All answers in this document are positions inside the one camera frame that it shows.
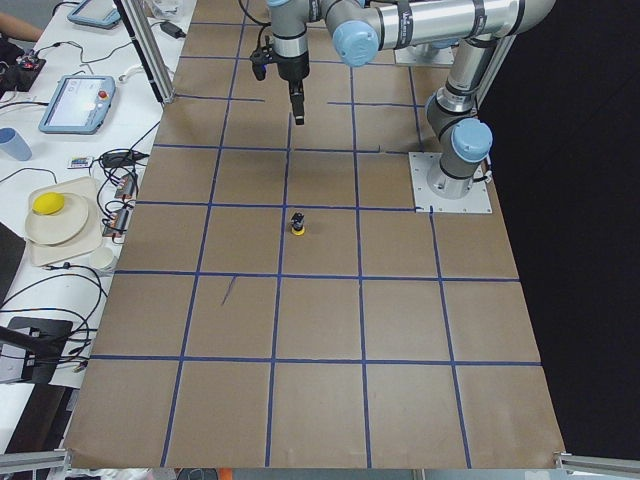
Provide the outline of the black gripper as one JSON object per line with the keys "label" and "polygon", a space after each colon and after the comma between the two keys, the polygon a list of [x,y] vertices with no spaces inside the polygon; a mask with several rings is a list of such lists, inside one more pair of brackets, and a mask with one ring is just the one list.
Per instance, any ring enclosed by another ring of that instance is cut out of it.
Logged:
{"label": "black gripper", "polygon": [[285,57],[275,54],[278,74],[281,79],[289,83],[289,98],[293,118],[296,125],[305,122],[305,94],[303,80],[309,75],[309,53],[296,57]]}

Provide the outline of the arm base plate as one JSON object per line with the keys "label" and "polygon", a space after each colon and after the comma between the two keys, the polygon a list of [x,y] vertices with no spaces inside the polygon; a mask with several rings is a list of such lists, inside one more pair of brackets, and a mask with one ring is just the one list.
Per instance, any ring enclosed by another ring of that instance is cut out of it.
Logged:
{"label": "arm base plate", "polygon": [[439,152],[410,152],[409,164],[415,210],[422,213],[491,214],[482,166],[466,179],[446,175]]}

